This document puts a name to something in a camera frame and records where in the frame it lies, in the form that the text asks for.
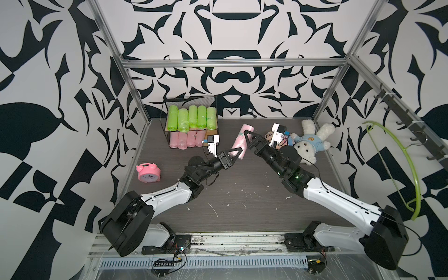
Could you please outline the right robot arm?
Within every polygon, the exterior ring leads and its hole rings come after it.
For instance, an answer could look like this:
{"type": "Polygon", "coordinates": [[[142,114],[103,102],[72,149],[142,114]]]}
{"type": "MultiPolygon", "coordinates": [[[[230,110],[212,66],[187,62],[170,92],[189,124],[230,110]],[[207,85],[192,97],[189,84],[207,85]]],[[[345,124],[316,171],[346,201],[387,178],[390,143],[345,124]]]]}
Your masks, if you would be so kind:
{"type": "Polygon", "coordinates": [[[398,210],[392,206],[370,205],[324,183],[299,165],[292,149],[276,150],[259,134],[244,132],[248,149],[275,171],[283,186],[292,194],[324,206],[351,223],[350,227],[332,226],[313,221],[301,234],[287,234],[289,250],[323,252],[338,247],[365,253],[387,270],[396,270],[409,241],[398,210]]]}

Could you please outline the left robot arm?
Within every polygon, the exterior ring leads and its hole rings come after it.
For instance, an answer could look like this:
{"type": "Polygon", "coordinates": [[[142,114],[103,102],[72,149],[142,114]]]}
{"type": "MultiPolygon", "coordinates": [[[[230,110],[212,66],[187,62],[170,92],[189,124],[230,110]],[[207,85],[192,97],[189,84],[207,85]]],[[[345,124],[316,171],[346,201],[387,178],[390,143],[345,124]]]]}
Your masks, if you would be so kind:
{"type": "Polygon", "coordinates": [[[147,234],[151,246],[165,246],[173,234],[171,228],[164,223],[152,224],[151,220],[162,212],[197,198],[204,189],[203,182],[222,169],[231,168],[242,152],[242,148],[223,150],[208,161],[194,156],[174,185],[148,194],[128,192],[100,223],[100,233],[121,257],[137,249],[147,234]]]}

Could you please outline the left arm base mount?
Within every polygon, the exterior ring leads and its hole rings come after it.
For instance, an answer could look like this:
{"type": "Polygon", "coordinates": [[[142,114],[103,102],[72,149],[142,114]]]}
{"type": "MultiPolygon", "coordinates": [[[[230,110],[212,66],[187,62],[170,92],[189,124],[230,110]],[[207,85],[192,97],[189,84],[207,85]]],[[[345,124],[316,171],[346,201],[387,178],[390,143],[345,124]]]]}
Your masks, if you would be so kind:
{"type": "Polygon", "coordinates": [[[190,234],[171,235],[161,247],[144,246],[141,253],[143,255],[172,254],[178,250],[189,250],[191,239],[192,236],[190,234]]]}

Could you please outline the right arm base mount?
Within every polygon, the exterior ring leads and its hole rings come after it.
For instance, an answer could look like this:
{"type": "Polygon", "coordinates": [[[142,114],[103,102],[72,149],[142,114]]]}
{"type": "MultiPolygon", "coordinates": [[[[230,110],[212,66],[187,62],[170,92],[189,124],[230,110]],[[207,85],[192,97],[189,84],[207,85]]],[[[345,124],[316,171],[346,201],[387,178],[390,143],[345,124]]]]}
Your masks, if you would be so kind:
{"type": "Polygon", "coordinates": [[[288,252],[333,252],[334,247],[324,247],[309,234],[304,233],[286,233],[284,235],[284,245],[288,252]]]}

